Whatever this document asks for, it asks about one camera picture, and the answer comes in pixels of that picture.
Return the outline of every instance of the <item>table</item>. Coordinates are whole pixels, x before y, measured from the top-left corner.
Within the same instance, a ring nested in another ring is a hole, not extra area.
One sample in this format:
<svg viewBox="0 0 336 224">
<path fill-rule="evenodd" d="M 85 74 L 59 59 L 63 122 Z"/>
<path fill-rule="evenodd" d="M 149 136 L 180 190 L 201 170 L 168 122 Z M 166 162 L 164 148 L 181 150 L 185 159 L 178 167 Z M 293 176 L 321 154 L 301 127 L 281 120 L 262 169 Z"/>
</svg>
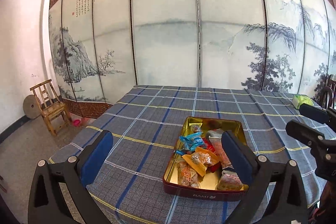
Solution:
<svg viewBox="0 0 336 224">
<path fill-rule="evenodd" d="M 249 147 L 275 162 L 296 160 L 307 203 L 315 204 L 325 180 L 314 173 L 310 149 L 286 134 L 297 119 L 334 139 L 326 125 L 299 115 L 293 94 L 256 90 L 224 90 L 177 86 L 135 86 L 95 122 L 50 158 L 62 162 L 78 155 L 102 129 L 114 136 L 114 146 L 93 184 L 92 197 L 121 223 L 222 223 L 238 202 L 215 202 L 168 195 L 162 176 L 188 116 L 240 121 Z M 253 222 L 263 215 L 275 184 L 270 184 Z"/>
</svg>

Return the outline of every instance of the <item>red tin box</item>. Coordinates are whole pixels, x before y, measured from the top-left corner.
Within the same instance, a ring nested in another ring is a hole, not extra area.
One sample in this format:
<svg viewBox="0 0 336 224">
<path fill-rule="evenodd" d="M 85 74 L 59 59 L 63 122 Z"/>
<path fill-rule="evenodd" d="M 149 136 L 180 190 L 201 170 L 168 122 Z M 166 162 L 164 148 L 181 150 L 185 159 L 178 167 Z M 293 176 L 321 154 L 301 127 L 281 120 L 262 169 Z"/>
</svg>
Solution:
<svg viewBox="0 0 336 224">
<path fill-rule="evenodd" d="M 201 130 L 203 133 L 206 133 L 208 130 L 218 128 L 221 128 L 224 131 L 231 130 L 244 145 L 247 145 L 243 127 L 239 121 L 188 117 L 182 127 L 181 136 L 187 136 L 189 134 L 192 134 L 189 126 L 190 123 L 202 123 Z M 248 189 L 247 185 L 244 185 L 240 191 L 217 190 L 217 185 L 221 178 L 221 169 L 217 170 L 214 173 L 207 171 L 203 180 L 201 179 L 200 181 L 201 189 L 178 185 L 175 160 L 181 158 L 181 156 L 176 154 L 175 151 L 181 149 L 182 147 L 183 143 L 181 143 L 178 139 L 175 144 L 174 152 L 163 175 L 163 189 L 166 193 L 183 196 L 186 198 L 221 201 L 239 201 L 243 197 Z"/>
</svg>

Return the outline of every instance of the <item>metal bolt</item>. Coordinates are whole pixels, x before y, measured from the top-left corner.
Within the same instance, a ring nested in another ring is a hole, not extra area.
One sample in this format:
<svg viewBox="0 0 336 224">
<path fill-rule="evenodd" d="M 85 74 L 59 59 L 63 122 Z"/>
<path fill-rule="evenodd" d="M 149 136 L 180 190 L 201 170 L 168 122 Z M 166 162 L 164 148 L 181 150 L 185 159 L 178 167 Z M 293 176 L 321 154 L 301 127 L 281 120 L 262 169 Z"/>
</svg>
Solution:
<svg viewBox="0 0 336 224">
<path fill-rule="evenodd" d="M 294 161 L 294 160 L 290 160 L 290 161 L 289 161 L 289 164 L 290 164 L 291 166 L 296 166 L 296 161 Z"/>
<path fill-rule="evenodd" d="M 77 160 L 77 157 L 76 156 L 71 156 L 68 158 L 68 162 L 75 162 Z"/>
<path fill-rule="evenodd" d="M 258 157 L 258 160 L 261 161 L 261 162 L 265 162 L 265 161 L 267 161 L 267 158 L 265 156 L 263 156 L 263 155 L 260 155 Z"/>
<path fill-rule="evenodd" d="M 45 160 L 40 160 L 39 163 L 37 164 L 39 167 L 45 165 Z"/>
</svg>

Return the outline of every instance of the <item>concrete floor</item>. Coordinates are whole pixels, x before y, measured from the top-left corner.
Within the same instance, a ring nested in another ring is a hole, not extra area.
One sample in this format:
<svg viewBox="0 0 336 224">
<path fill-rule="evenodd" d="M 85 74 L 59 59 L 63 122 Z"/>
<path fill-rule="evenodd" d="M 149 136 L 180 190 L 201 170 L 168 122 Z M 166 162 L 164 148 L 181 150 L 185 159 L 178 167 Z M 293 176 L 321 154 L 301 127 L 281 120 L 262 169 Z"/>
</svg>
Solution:
<svg viewBox="0 0 336 224">
<path fill-rule="evenodd" d="M 53 124 L 57 125 L 61 121 L 59 117 Z M 69 125 L 54 137 L 48 132 L 40 116 L 25 123 L 0 144 L 0 175 L 4 178 L 7 188 L 7 194 L 1 190 L 0 194 L 19 222 L 28 222 L 29 193 L 38 161 L 48 161 L 56 151 L 69 144 L 80 129 Z M 67 187 L 61 184 L 61 188 L 74 219 L 84 223 Z M 100 207 L 112 223 L 117 223 L 113 215 L 103 206 Z"/>
</svg>

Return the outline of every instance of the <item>green tissue package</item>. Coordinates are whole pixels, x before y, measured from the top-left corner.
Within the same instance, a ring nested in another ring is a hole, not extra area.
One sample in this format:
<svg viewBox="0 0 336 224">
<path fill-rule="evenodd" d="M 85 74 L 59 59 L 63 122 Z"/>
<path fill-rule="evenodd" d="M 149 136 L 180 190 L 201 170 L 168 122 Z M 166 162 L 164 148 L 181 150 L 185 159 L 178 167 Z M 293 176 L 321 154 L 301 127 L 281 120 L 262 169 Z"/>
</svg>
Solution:
<svg viewBox="0 0 336 224">
<path fill-rule="evenodd" d="M 313 101 L 305 95 L 294 95 L 292 104 L 296 109 L 299 109 L 302 104 L 313 106 Z"/>
</svg>

